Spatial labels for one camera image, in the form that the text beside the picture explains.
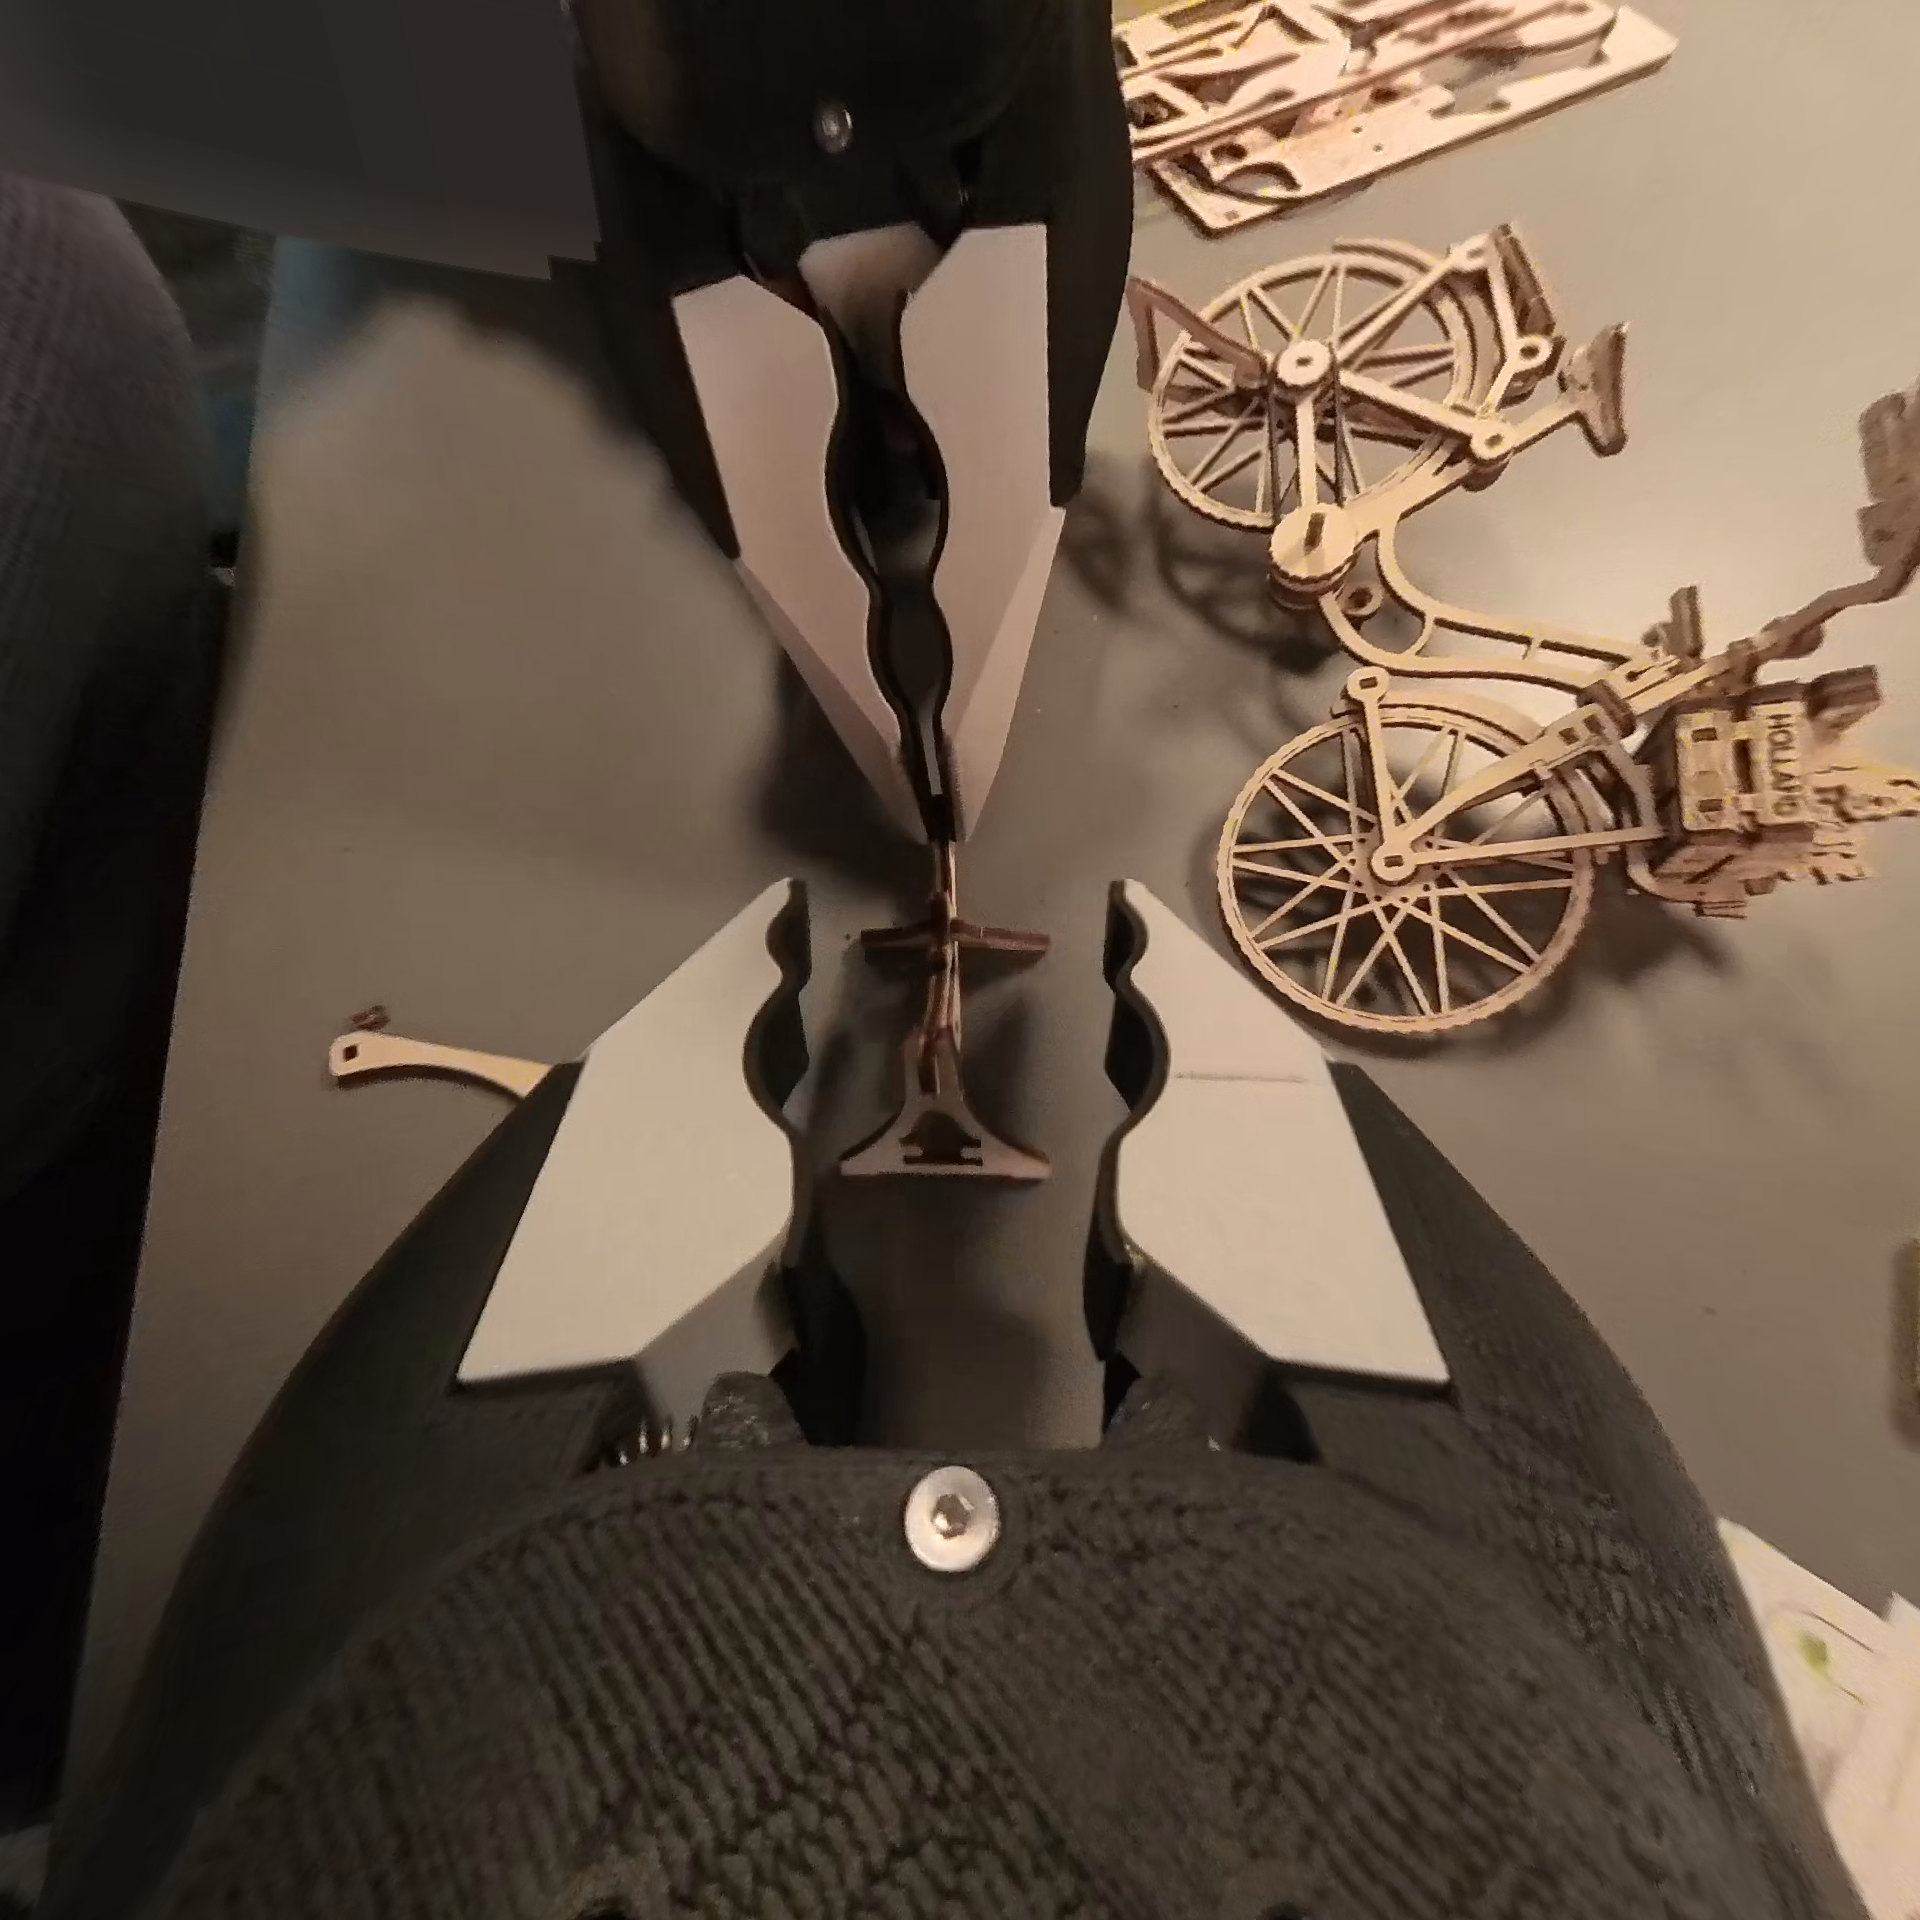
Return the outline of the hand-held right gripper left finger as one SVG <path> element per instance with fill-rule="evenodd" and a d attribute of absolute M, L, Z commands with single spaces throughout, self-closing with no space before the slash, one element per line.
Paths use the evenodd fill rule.
<path fill-rule="evenodd" d="M 777 880 L 584 1051 L 459 1361 L 462 1387 L 627 1377 L 657 1427 L 775 1378 L 851 1446 L 862 1324 L 785 1114 L 809 1049 L 809 902 Z"/>

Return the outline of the white instruction booklet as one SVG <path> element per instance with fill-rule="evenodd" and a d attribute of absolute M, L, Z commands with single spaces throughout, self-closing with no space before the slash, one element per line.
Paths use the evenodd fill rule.
<path fill-rule="evenodd" d="M 1918 1609 L 1874 1615 L 1761 1536 L 1719 1536 L 1793 1736 L 1871 1916 L 1918 1916 Z"/>

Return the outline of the laser-cut wooden sheet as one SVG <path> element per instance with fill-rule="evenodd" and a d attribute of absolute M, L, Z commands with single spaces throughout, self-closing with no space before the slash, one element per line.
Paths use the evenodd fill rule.
<path fill-rule="evenodd" d="M 1134 159 L 1136 169 L 1200 234 L 1235 234 L 1651 79 L 1677 48 L 1629 4 L 1487 4 L 1520 4 L 1520 26 L 1289 124 L 1233 134 L 1182 159 Z"/>
<path fill-rule="evenodd" d="M 1193 3 L 1121 23 L 1111 42 L 1143 162 L 1289 124 L 1518 26 L 1520 4 Z"/>

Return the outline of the triangular wooden bracket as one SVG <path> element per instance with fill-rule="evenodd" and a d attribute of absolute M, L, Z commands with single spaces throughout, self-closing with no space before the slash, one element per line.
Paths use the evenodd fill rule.
<path fill-rule="evenodd" d="M 929 971 L 960 970 L 968 959 L 995 966 L 1030 966 L 1049 953 L 1047 934 L 985 926 L 968 920 L 938 923 L 925 920 L 894 929 L 864 929 L 864 955 L 877 966 L 925 968 Z"/>
<path fill-rule="evenodd" d="M 975 1114 L 962 1084 L 920 1072 L 906 1076 L 898 1114 L 846 1153 L 838 1168 L 851 1180 L 1041 1185 L 1049 1177 L 1043 1155 L 1000 1136 Z"/>

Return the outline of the wooden bicycle model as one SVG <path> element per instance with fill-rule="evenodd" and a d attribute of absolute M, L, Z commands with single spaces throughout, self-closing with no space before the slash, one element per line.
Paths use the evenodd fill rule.
<path fill-rule="evenodd" d="M 1283 1004 L 1355 1036 L 1438 1041 L 1518 1011 L 1571 960 L 1605 871 L 1741 922 L 1798 880 L 1869 875 L 1915 818 L 1872 759 L 1874 668 L 1782 680 L 1839 618 L 1915 578 L 1915 392 L 1859 425 L 1864 576 L 1711 648 L 1678 591 L 1642 639 L 1455 607 L 1402 528 L 1578 432 L 1626 448 L 1626 328 L 1574 345 L 1502 224 L 1445 252 L 1337 241 L 1190 305 L 1125 296 L 1163 490 L 1265 543 L 1265 583 L 1346 663 L 1322 727 L 1247 780 L 1217 903 Z"/>

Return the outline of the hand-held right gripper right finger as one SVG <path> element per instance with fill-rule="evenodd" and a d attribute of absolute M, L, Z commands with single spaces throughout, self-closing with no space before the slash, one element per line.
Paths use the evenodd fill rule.
<path fill-rule="evenodd" d="M 1306 1446 L 1299 1386 L 1437 1400 L 1450 1363 L 1326 1051 L 1139 880 L 1110 892 L 1085 1305 L 1110 1414 L 1159 1387 L 1209 1446 Z"/>

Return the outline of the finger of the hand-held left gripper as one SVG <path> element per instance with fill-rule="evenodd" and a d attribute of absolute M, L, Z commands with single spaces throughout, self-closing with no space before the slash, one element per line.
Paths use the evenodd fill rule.
<path fill-rule="evenodd" d="M 879 800 L 962 835 L 962 625 L 943 588 L 957 462 L 936 412 L 960 247 L 808 247 L 672 303 L 758 610 Z"/>
<path fill-rule="evenodd" d="M 1049 473 L 1043 224 L 966 231 L 909 298 L 904 388 L 945 472 L 931 591 L 952 646 L 952 822 L 979 826 L 1016 723 L 1066 513 Z"/>

